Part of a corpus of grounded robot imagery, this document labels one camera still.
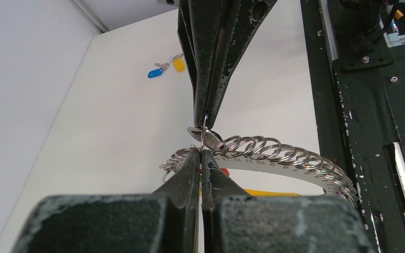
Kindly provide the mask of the black key tag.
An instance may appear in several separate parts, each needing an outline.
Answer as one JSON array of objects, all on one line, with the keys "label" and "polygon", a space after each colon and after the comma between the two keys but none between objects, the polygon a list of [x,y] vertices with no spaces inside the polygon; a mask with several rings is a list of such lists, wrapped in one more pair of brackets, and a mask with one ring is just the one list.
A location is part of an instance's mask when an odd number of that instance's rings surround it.
[{"label": "black key tag", "polygon": [[189,126],[187,128],[187,132],[193,139],[199,141],[201,143],[201,146],[204,146],[205,148],[208,149],[213,149],[223,140],[218,133],[211,131],[210,129],[207,128],[207,120],[208,115],[205,115],[203,125],[201,128]]}]

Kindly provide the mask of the metal keyring with small rings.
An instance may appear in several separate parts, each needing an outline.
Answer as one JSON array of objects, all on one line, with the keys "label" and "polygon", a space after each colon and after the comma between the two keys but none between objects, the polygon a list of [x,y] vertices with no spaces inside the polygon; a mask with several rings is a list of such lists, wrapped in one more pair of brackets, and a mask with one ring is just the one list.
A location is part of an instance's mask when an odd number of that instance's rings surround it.
[{"label": "metal keyring with small rings", "polygon": [[205,137],[205,145],[221,168],[263,172],[299,179],[337,195],[357,206],[357,190],[351,179],[333,161],[315,152],[283,144],[276,138],[232,136]]}]

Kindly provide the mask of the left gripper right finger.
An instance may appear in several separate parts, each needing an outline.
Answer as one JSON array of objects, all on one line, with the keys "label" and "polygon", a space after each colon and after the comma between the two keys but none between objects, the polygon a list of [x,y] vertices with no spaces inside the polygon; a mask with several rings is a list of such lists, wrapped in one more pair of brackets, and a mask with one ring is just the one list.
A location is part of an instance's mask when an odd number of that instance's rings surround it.
[{"label": "left gripper right finger", "polygon": [[201,154],[205,252],[371,252],[359,212],[338,197],[253,197]]}]

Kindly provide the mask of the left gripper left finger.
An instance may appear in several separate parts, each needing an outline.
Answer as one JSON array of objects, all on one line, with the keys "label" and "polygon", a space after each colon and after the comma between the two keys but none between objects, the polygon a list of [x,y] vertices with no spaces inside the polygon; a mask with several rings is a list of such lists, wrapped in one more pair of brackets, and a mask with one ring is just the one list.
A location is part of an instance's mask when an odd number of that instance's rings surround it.
[{"label": "left gripper left finger", "polygon": [[150,194],[57,195],[32,210],[13,252],[196,252],[200,155]]}]

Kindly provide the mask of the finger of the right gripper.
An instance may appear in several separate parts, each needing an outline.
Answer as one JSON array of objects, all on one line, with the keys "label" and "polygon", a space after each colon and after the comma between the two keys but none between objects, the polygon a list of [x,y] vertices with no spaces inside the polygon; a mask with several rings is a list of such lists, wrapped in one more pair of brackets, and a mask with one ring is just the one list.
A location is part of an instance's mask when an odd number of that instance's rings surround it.
[{"label": "finger of the right gripper", "polygon": [[178,36],[193,93],[194,126],[212,128],[226,91],[221,81],[227,1],[180,1]]},{"label": "finger of the right gripper", "polygon": [[229,1],[215,50],[213,72],[206,97],[206,127],[211,129],[232,75],[258,28],[277,0]]}]

